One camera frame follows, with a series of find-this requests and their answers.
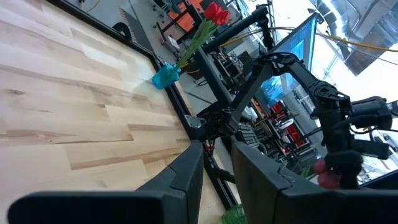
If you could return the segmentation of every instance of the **monitor screen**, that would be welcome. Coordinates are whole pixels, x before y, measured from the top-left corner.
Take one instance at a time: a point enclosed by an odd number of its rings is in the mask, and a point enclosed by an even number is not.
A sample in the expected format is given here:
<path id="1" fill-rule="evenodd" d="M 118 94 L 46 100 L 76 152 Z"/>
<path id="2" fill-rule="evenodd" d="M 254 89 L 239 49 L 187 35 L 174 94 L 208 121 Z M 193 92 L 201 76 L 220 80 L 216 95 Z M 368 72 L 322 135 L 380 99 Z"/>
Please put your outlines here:
<path id="1" fill-rule="evenodd" d="M 313 14 L 305 20 L 297 29 L 279 42 L 271 51 L 290 52 L 295 54 L 310 71 L 312 66 L 315 33 L 317 30 L 317 16 Z M 299 83 L 289 73 L 279 77 L 272 77 L 261 85 L 257 96 L 265 95 L 269 106 L 274 106 L 286 94 L 297 88 Z"/>

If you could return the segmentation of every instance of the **black metal frame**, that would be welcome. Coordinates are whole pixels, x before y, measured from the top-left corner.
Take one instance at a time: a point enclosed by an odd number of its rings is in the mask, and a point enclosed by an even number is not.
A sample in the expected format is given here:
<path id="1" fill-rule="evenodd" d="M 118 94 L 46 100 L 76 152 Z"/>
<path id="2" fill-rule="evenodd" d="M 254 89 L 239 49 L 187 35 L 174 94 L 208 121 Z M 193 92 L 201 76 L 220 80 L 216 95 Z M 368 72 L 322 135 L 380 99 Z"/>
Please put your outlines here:
<path id="1" fill-rule="evenodd" d="M 75 7 L 71 3 L 65 0 L 47 0 L 49 3 L 53 4 L 54 6 L 59 7 L 60 9 L 64 10 L 65 12 L 75 16 L 77 19 L 91 25 L 92 27 L 100 30 L 101 32 L 105 33 L 106 35 L 112 37 L 113 39 L 119 41 L 120 43 L 126 45 L 126 47 L 130 47 L 133 50 L 136 50 L 140 54 L 147 57 L 152 66 L 156 71 L 159 71 L 162 68 L 162 62 L 156 57 L 155 53 L 147 50 L 143 46 L 128 41 L 126 36 L 118 33 L 116 30 L 108 27 L 101 21 L 97 20 L 96 18 L 92 17 L 91 15 L 83 12 L 79 8 Z M 187 132 L 188 137 L 190 140 L 195 140 L 195 132 L 190 127 L 185 115 L 191 115 L 187 105 L 185 104 L 179 90 L 173 84 L 165 88 L 167 96 L 170 98 L 170 101 L 174 107 L 174 110 L 177 113 L 178 118 L 180 119 L 185 131 Z M 213 184 L 217 194 L 219 195 L 221 202 L 223 203 L 225 209 L 229 209 L 235 205 L 237 205 L 237 201 L 228 187 L 225 179 L 232 180 L 232 175 L 223 172 L 220 168 L 216 166 L 216 161 L 214 160 L 213 156 L 210 153 L 205 153 L 204 156 L 204 167 L 205 170 Z"/>
<path id="2" fill-rule="evenodd" d="M 184 35 L 182 35 L 180 38 L 178 38 L 177 43 L 181 44 L 185 39 L 187 39 L 198 27 L 198 25 L 201 23 L 202 19 L 199 16 L 198 11 L 195 9 L 194 6 L 190 5 L 189 3 L 186 2 L 186 0 L 182 1 L 185 5 L 185 7 L 187 8 L 186 10 L 184 10 L 181 14 L 179 14 L 175 19 L 173 19 L 169 24 L 167 24 L 164 28 L 160 27 L 160 24 L 158 22 L 156 22 L 156 28 L 158 28 L 160 35 L 163 38 L 163 41 L 167 41 L 164 33 L 173 25 L 177 24 L 178 25 L 178 21 L 185 15 L 185 14 L 189 14 L 192 19 L 195 21 L 195 25 L 193 26 L 192 29 L 186 31 L 184 33 Z"/>

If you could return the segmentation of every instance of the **green object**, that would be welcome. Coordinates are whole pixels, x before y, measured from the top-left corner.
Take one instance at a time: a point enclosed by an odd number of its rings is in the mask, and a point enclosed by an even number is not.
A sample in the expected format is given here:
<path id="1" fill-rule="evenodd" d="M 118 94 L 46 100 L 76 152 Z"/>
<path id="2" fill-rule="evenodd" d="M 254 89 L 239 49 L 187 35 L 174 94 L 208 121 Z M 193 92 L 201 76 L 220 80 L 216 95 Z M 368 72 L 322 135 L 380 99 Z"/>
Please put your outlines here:
<path id="1" fill-rule="evenodd" d="M 171 65 L 166 63 L 153 77 L 152 83 L 159 90 L 163 90 L 169 85 L 180 79 L 178 75 L 181 72 L 181 69 L 177 68 L 176 65 Z"/>
<path id="2" fill-rule="evenodd" d="M 302 169 L 300 176 L 306 178 L 309 176 L 310 171 L 311 171 L 311 166 L 306 166 L 304 169 Z"/>
<path id="3" fill-rule="evenodd" d="M 180 61 L 177 63 L 178 68 L 182 68 L 182 66 L 187 62 L 187 60 L 198 50 L 202 44 L 206 42 L 207 39 L 210 38 L 212 33 L 216 31 L 218 25 L 216 25 L 213 21 L 209 21 L 204 19 L 203 22 L 199 25 L 198 30 L 195 32 L 195 35 L 192 37 L 192 43 L 190 44 L 188 50 L 182 56 Z"/>
<path id="4" fill-rule="evenodd" d="M 242 205 L 229 209 L 222 217 L 223 224 L 247 224 Z"/>

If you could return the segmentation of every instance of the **black plastic cover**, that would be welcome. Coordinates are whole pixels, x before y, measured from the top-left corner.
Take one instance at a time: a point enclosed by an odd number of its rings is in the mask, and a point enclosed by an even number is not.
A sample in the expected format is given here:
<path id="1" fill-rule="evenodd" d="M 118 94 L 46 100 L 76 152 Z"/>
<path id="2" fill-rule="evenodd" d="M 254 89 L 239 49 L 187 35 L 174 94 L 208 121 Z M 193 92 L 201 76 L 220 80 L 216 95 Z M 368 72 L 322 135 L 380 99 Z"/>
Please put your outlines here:
<path id="1" fill-rule="evenodd" d="M 191 146 L 133 192 L 39 192 L 14 202 L 10 224 L 198 223 L 203 146 Z"/>
<path id="2" fill-rule="evenodd" d="M 396 190 L 326 190 L 242 142 L 234 175 L 249 224 L 397 223 Z"/>

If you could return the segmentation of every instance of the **yellow cable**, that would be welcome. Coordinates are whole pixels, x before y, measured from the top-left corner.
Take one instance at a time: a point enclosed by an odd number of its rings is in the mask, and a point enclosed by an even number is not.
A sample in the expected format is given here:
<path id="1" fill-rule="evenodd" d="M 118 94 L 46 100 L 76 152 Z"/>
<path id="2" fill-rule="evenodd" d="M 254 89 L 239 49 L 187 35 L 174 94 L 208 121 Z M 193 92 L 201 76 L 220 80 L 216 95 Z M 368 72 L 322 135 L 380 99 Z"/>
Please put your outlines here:
<path id="1" fill-rule="evenodd" d="M 98 0 L 93 7 L 91 7 L 89 10 L 87 10 L 87 12 L 90 12 L 91 10 L 93 10 L 99 3 L 101 0 Z"/>
<path id="2" fill-rule="evenodd" d="M 294 30 L 295 28 L 293 28 L 293 27 L 272 27 L 272 28 L 270 28 L 270 30 L 273 30 L 273 29 L 274 30 Z M 231 44 L 231 43 L 233 43 L 235 41 L 239 41 L 239 40 L 241 40 L 241 39 L 243 39 L 245 37 L 248 37 L 250 35 L 257 34 L 258 32 L 262 32 L 262 30 L 254 30 L 254 31 L 252 31 L 251 33 L 249 33 L 247 35 L 242 35 L 240 37 L 231 39 L 231 40 L 225 42 L 224 44 L 222 44 L 221 47 L 227 46 L 227 45 L 229 45 L 229 44 Z M 355 46 L 358 46 L 358 47 L 364 47 L 364 48 L 369 48 L 369 49 L 374 49 L 374 50 L 384 50 L 384 51 L 388 51 L 388 52 L 398 53 L 398 50 L 392 50 L 392 49 L 387 49 L 387 48 L 384 48 L 384 47 L 377 47 L 377 46 L 373 46 L 373 45 L 367 45 L 367 44 L 361 44 L 361 43 L 357 43 L 357 42 L 352 42 L 352 41 L 344 40 L 344 39 L 342 39 L 340 37 L 335 37 L 335 36 L 325 35 L 325 34 L 319 34 L 319 33 L 317 33 L 317 35 L 322 36 L 322 37 L 327 38 L 327 39 L 330 39 L 330 40 L 333 40 L 335 42 L 342 42 L 342 43 L 345 43 L 345 44 L 352 44 L 352 45 L 355 45 Z"/>
<path id="3" fill-rule="evenodd" d="M 193 74 L 193 73 L 195 73 L 195 72 L 199 72 L 200 71 L 200 69 L 198 69 L 198 70 L 195 70 L 195 71 L 189 71 L 189 72 L 187 72 L 188 74 Z"/>

